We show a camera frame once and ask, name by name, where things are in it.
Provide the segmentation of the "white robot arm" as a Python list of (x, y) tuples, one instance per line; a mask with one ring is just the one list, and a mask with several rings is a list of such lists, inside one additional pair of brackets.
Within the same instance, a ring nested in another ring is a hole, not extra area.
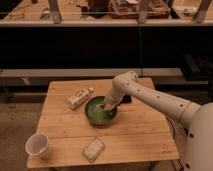
[(125, 95), (142, 101), (188, 129), (184, 171), (213, 171), (213, 102), (199, 105), (142, 86), (138, 75), (128, 71), (112, 79), (112, 86), (105, 95), (104, 110), (116, 107)]

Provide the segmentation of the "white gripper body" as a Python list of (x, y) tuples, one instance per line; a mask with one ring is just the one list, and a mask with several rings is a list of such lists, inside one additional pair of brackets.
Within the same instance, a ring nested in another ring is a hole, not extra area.
[(120, 101), (119, 93), (114, 89), (110, 89), (105, 96), (104, 105), (105, 104), (113, 105), (114, 108), (119, 103), (119, 101)]

